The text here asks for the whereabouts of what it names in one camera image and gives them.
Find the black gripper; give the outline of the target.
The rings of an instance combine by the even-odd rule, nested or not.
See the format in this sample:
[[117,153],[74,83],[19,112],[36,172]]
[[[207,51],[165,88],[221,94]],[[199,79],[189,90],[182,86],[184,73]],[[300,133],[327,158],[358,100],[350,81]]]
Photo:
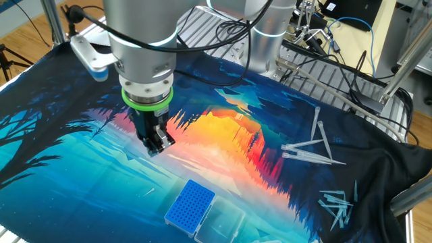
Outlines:
[[[155,111],[130,110],[130,120],[133,122],[136,134],[142,141],[150,157],[162,153],[175,143],[175,140],[167,132],[167,121],[169,119],[169,107]],[[158,140],[157,149],[151,140]]]

